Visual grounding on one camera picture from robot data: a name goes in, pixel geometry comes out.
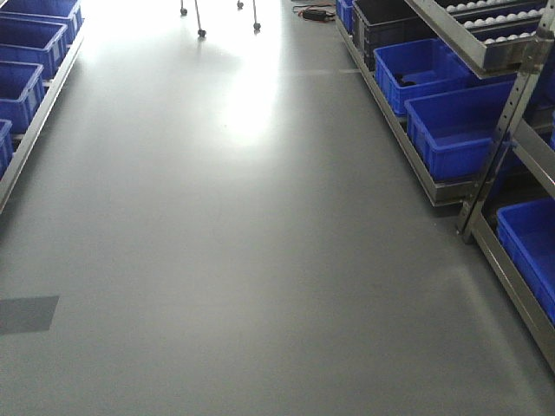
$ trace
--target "dark floor patch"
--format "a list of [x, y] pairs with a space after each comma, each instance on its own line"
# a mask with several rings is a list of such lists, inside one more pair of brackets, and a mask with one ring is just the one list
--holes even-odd
[[0, 300], [0, 335], [48, 331], [60, 296]]

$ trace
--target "metal shelf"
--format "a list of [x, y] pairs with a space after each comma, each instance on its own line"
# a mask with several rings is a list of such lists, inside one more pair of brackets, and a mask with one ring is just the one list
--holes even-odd
[[19, 178], [23, 167], [25, 166], [25, 162], [27, 162], [27, 158], [29, 157], [31, 150], [33, 149], [33, 146], [42, 131], [42, 127], [44, 126], [46, 119], [48, 119], [54, 104], [56, 103], [56, 99], [62, 90], [63, 84], [68, 79], [69, 71], [75, 63], [75, 59], [77, 58], [79, 49], [81, 48], [84, 39], [85, 26], [86, 23], [84, 23], [79, 30], [77, 37], [71, 45], [71, 48], [64, 58], [54, 79], [45, 82], [45, 86], [49, 89], [45, 94], [40, 107], [36, 111], [35, 117], [31, 121], [27, 132], [23, 136], [17, 151], [14, 153], [8, 169], [0, 180], [0, 213], [2, 213], [4, 207], [8, 203], [10, 194], [16, 185], [17, 179]]
[[532, 37], [485, 45], [435, 0], [405, 0], [479, 77], [514, 73]]
[[521, 120], [513, 136], [514, 152], [555, 198], [555, 152]]
[[473, 235], [548, 364], [555, 371], [555, 327], [483, 215], [475, 222]]
[[422, 188], [424, 188], [424, 191], [428, 195], [432, 205], [443, 206], [461, 203], [467, 195], [468, 189], [472, 186], [473, 182], [470, 180], [456, 183], [434, 182], [420, 155], [410, 142], [410, 139], [403, 128], [402, 121], [394, 114], [387, 100], [383, 96], [382, 91], [375, 82], [373, 73], [369, 71], [368, 67], [364, 63], [364, 60], [358, 49], [356, 49], [355, 44], [352, 42], [349, 33], [347, 33], [347, 30], [344, 28], [341, 21], [336, 20], [336, 25], [345, 42], [345, 45], [347, 46], [347, 50], [350, 52], [356, 66], [361, 70], [362, 77], [366, 81], [366, 84], [374, 96], [376, 103], [382, 110], [383, 115], [391, 127], [391, 131], [397, 139], [402, 151], [405, 153], [408, 162], [415, 171], [416, 177], [420, 181]]

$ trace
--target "gray epoxy floor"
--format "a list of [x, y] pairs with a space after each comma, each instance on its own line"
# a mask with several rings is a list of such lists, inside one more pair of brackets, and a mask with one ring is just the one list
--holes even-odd
[[0, 337], [0, 414], [554, 414], [335, 27], [200, 4], [205, 42], [177, 1], [85, 4], [0, 217], [0, 296], [60, 296], [49, 331]]

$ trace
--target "cart leg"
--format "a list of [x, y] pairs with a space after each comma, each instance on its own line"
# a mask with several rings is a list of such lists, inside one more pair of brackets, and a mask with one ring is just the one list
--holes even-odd
[[187, 9], [183, 5], [183, 0], [181, 0], [181, 15], [182, 16], [187, 16]]
[[199, 31], [197, 33], [199, 34], [199, 37], [205, 37], [206, 31], [202, 29], [202, 26], [200, 26], [199, 3], [197, 0], [194, 0], [194, 9], [197, 11], [197, 23], [199, 24]]
[[254, 10], [254, 24], [252, 26], [258, 32], [262, 25], [258, 22], [257, 19], [257, 0], [252, 0], [252, 9]]

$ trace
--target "blue storage crate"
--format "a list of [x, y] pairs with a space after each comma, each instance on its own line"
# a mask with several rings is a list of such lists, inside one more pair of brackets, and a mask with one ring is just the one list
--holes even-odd
[[54, 78], [66, 55], [67, 26], [0, 17], [0, 61], [39, 63], [42, 76]]
[[0, 16], [66, 24], [66, 45], [75, 40], [83, 25], [81, 0], [9, 0]]
[[497, 216], [501, 245], [555, 324], [555, 200], [507, 206]]
[[12, 133], [25, 133], [44, 98], [41, 73], [42, 65], [0, 62], [0, 119]]
[[[400, 43], [374, 50], [375, 80], [398, 116], [407, 113], [405, 101], [463, 89], [470, 70], [439, 39]], [[400, 85], [413, 82], [414, 85]]]
[[407, 101], [408, 137], [434, 180], [479, 171], [512, 87], [505, 82]]
[[11, 121], [0, 120], [0, 178], [8, 169], [11, 158], [14, 154], [14, 148], [11, 143], [10, 136]]
[[[553, 113], [553, 125], [555, 126], [555, 112]], [[549, 141], [549, 146], [551, 149], [555, 150], [555, 129], [552, 133], [552, 139]]]
[[353, 33], [353, 0], [336, 0], [336, 17], [349, 33]]

